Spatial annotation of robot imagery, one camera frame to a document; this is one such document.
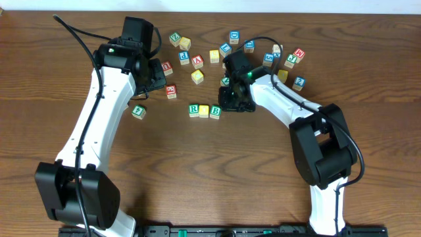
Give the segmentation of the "green B letter block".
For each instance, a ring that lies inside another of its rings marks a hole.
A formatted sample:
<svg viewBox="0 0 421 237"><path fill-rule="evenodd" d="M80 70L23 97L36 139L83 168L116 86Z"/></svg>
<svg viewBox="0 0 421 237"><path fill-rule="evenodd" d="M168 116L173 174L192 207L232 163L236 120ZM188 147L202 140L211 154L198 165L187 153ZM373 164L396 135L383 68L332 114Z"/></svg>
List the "green B letter block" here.
<svg viewBox="0 0 421 237"><path fill-rule="evenodd" d="M212 119L219 119L221 112L222 112L222 109L219 106L213 105L210 108L209 117Z"/></svg>

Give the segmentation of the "yellow O letter block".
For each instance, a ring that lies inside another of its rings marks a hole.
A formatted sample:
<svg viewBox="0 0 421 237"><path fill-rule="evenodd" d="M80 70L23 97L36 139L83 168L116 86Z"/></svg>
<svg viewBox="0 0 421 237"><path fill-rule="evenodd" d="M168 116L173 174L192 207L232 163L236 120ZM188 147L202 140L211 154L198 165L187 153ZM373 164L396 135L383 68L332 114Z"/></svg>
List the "yellow O letter block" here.
<svg viewBox="0 0 421 237"><path fill-rule="evenodd" d="M199 117L200 118L209 118L209 106L200 105L199 106Z"/></svg>

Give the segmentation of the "green R letter block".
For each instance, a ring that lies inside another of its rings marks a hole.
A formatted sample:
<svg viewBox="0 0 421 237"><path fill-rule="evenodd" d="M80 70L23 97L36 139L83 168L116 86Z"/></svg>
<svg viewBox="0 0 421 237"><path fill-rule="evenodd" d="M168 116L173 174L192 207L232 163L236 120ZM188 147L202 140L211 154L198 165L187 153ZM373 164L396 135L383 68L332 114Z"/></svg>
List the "green R letter block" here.
<svg viewBox="0 0 421 237"><path fill-rule="evenodd" d="M189 116L192 117L199 117L199 105L198 104L190 104L189 105Z"/></svg>

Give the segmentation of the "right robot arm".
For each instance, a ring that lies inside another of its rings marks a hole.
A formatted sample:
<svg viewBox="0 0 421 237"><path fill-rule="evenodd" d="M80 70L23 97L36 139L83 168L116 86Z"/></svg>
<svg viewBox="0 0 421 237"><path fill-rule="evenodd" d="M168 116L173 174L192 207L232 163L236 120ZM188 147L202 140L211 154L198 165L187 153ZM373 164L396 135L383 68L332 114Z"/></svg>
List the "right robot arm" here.
<svg viewBox="0 0 421 237"><path fill-rule="evenodd" d="M341 109L302 98L266 66L227 68L224 74L229 84L219 92L222 109L253 112L259 105L288 127L295 166L310 186L310 227L320 235L340 235L345 228L341 191L351 185L351 167L361 157Z"/></svg>

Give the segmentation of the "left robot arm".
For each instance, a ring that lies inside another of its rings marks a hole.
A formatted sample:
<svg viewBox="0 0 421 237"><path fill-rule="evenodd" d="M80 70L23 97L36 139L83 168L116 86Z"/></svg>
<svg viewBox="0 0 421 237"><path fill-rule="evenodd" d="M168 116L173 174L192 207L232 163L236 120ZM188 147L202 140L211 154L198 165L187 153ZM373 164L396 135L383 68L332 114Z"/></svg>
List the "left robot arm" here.
<svg viewBox="0 0 421 237"><path fill-rule="evenodd" d="M107 176L112 143L129 100L164 87L156 51L106 43L93 54L91 85L71 136L54 163L41 162L35 181L47 216L99 236L133 236L136 220L120 209Z"/></svg>

